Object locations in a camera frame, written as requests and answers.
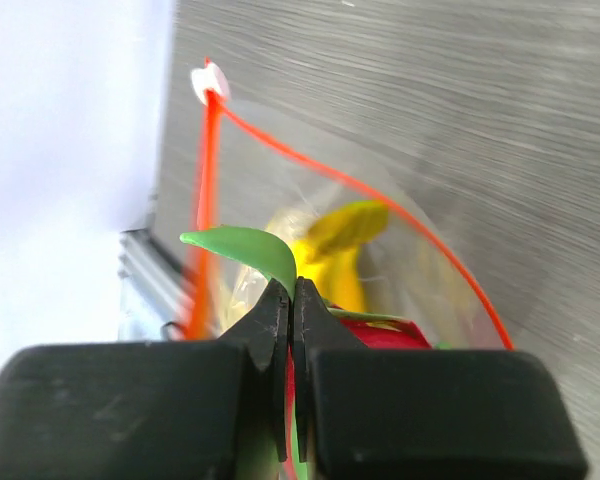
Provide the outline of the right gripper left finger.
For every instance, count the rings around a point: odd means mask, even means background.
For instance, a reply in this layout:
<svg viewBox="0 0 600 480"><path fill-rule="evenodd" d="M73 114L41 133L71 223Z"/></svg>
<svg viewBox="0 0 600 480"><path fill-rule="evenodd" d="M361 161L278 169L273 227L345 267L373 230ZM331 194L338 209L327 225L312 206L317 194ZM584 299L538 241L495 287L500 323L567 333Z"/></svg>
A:
<svg viewBox="0 0 600 480"><path fill-rule="evenodd" d="M289 297L208 341L40 345L0 371L0 479L274 479Z"/></svg>

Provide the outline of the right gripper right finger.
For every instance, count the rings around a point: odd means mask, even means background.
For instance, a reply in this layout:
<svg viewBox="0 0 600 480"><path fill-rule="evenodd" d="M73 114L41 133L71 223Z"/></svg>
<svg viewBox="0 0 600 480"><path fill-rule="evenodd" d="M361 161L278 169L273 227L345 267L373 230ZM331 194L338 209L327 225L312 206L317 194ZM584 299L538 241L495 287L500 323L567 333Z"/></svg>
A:
<svg viewBox="0 0 600 480"><path fill-rule="evenodd" d="M373 349L299 279L296 458L311 479L583 479L559 388L519 351Z"/></svg>

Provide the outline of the yellow fake banana bunch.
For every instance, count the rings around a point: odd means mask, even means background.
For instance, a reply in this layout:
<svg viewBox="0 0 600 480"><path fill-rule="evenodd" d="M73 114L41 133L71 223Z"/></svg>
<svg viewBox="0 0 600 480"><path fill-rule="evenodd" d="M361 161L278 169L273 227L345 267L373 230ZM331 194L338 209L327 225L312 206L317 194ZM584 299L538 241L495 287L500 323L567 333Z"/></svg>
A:
<svg viewBox="0 0 600 480"><path fill-rule="evenodd" d="M358 260L363 247L383 233L388 223L387 205L362 200L319 216L285 209L266 230L287 243L297 275L312 280L324 299L345 310L367 313Z"/></svg>

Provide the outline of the clear orange zip top bag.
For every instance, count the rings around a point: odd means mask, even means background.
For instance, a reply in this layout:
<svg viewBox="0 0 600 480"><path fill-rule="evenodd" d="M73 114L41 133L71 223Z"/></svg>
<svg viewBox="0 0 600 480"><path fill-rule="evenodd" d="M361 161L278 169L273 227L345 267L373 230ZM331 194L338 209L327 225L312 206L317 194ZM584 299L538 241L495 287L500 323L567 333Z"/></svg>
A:
<svg viewBox="0 0 600 480"><path fill-rule="evenodd" d="M213 62L192 70L201 103L188 258L188 340L226 332L270 281L315 285L322 304L382 348L510 348L493 303L380 165L310 126L234 100Z"/></svg>

